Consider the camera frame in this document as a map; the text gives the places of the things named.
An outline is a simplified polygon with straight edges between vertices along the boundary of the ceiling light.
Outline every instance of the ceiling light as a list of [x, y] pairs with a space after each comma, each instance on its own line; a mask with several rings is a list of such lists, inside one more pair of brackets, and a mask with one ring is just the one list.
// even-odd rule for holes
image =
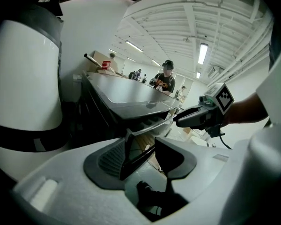
[[[156, 63], [157, 65], [159, 65], [155, 60], [152, 60], [154, 63]], [[160, 65], [159, 65], [160, 66]]]
[[[127, 57], [128, 58], [128, 57]], [[133, 60], [133, 59], [131, 59], [131, 58], [128, 58], [128, 59], [130, 59], [131, 61], [133, 61], [133, 62], [136, 62], [135, 60]]]
[[133, 45], [131, 42], [129, 41], [125, 41], [126, 43], [128, 43], [130, 46], [134, 47], [135, 49], [139, 50], [140, 52], [143, 52], [140, 48], [138, 48], [137, 46]]
[[199, 60], [198, 60], [199, 64], [203, 64], [205, 56], [206, 56], [206, 53], [207, 53], [207, 49], [208, 49], [208, 44], [201, 43], [200, 55], [199, 55]]

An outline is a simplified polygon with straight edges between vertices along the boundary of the black cable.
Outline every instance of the black cable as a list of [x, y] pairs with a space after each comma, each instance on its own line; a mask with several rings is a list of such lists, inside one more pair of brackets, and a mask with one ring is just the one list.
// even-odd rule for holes
[[156, 215], [157, 215], [157, 211], [158, 211], [159, 208], [160, 208], [160, 207], [157, 207], [157, 208], [156, 208], [156, 213], [155, 213]]
[[223, 139], [222, 139], [222, 136], [220, 136], [220, 140], [221, 142], [225, 145], [226, 148], [228, 149], [232, 149], [231, 147], [229, 147], [226, 143], [224, 143]]

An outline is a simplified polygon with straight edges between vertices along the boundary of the pipe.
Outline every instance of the pipe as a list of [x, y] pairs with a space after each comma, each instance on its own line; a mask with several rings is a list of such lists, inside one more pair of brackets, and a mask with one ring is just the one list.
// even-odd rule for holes
[[102, 65], [98, 63], [95, 59], [89, 56], [87, 53], [84, 54], [84, 57], [93, 62], [97, 67], [102, 68]]
[[216, 83], [218, 80], [220, 80], [225, 73], [227, 73], [231, 68], [233, 68], [238, 61], [254, 46], [254, 44], [257, 42], [257, 40], [260, 38], [260, 36], [265, 32], [266, 28], [268, 27], [269, 23], [272, 20], [272, 15], [269, 10], [265, 12], [263, 21], [261, 25], [258, 27], [257, 32], [253, 35], [251, 40], [248, 42], [248, 44], [243, 48], [243, 50], [237, 55], [235, 60], [228, 66], [224, 71], [222, 71], [215, 79], [213, 79], [207, 86], [210, 87], [213, 83]]
[[254, 29], [254, 31], [253, 31], [253, 32], [243, 41], [243, 43], [236, 49], [236, 51], [234, 51], [233, 55], [234, 55], [235, 53], [237, 53], [239, 49], [242, 48], [242, 46], [251, 38], [252, 35], [255, 34], [257, 28], [258, 28], [258, 27], [256, 27], [256, 28]]
[[269, 52], [267, 52], [266, 54], [264, 54], [262, 57], [260, 57], [259, 59], [257, 59], [255, 62], [253, 62], [251, 65], [247, 66], [242, 72], [240, 72], [239, 74], [235, 75], [234, 77], [232, 77], [229, 82], [233, 81], [234, 79], [236, 79], [237, 77], [239, 77], [241, 74], [243, 74], [244, 72], [246, 72], [247, 70], [249, 70], [250, 68], [252, 68], [253, 66], [255, 66], [257, 63], [261, 62], [263, 59], [267, 58], [270, 55]]
[[250, 17], [250, 22], [253, 23], [254, 19], [258, 13], [258, 9], [259, 9], [259, 5], [260, 5], [260, 0], [254, 0], [254, 4], [253, 4], [253, 11]]
[[[270, 22], [269, 26], [267, 27], [265, 33], [261, 36], [260, 41], [262, 41], [267, 35], [268, 33], [272, 34], [272, 28], [273, 28], [273, 21]], [[258, 44], [255, 44], [251, 50], [255, 49], [255, 47], [257, 47]]]
[[241, 64], [246, 64], [249, 60], [256, 56], [265, 46], [267, 46], [271, 40], [271, 33], [269, 33], [265, 39], [244, 59], [241, 61]]
[[211, 56], [212, 56], [212, 52], [213, 52], [213, 50], [214, 50], [214, 45], [215, 45], [215, 42], [216, 42], [217, 33], [218, 33], [219, 27], [220, 27], [220, 18], [221, 18], [221, 12], [218, 11], [218, 12], [217, 12], [217, 22], [216, 22], [215, 37], [214, 37], [214, 41], [213, 41], [213, 44], [212, 44], [212, 49], [211, 49], [211, 52], [210, 52], [210, 55], [209, 55], [209, 58], [208, 58], [208, 62], [207, 62], [206, 64], [209, 64], [209, 61], [210, 61]]
[[126, 62], [126, 60], [124, 60], [124, 65], [123, 65], [123, 69], [122, 69], [122, 74], [123, 74], [123, 72], [124, 72], [125, 62]]
[[220, 32], [220, 35], [219, 35], [219, 41], [218, 41], [218, 43], [217, 43], [217, 45], [216, 45], [216, 51], [215, 51], [215, 53], [217, 52], [219, 43], [221, 42], [221, 35], [222, 35], [223, 26], [227, 25], [228, 23], [230, 23], [230, 22], [232, 22], [232, 21], [233, 21], [233, 17], [231, 17], [231, 19], [230, 19], [228, 22], [224, 23], [224, 24], [221, 26], [221, 32]]
[[243, 61], [240, 62], [239, 66], [228, 72], [224, 77], [221, 77], [218, 81], [222, 82], [226, 77], [234, 74], [237, 70], [239, 70], [243, 65], [245, 65], [248, 61], [250, 61], [253, 57], [255, 57], [271, 40], [271, 34], [269, 33], [263, 41], [259, 43], [259, 45], [247, 56]]

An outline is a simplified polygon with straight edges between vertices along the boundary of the red object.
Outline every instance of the red object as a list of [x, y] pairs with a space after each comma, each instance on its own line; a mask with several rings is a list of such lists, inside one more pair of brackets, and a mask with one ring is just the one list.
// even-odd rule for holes
[[107, 68], [111, 65], [110, 61], [103, 61], [102, 62], [102, 69], [107, 70]]

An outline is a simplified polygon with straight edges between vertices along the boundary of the black t-shirt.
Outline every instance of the black t-shirt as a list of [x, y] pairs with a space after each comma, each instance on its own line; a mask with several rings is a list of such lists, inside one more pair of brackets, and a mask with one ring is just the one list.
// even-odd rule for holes
[[170, 91], [171, 93], [174, 91], [175, 88], [175, 79], [171, 75], [169, 77], [164, 77], [163, 73], [158, 73], [156, 76], [156, 83], [154, 85], [154, 88], [161, 85], [163, 88], [163, 91]]

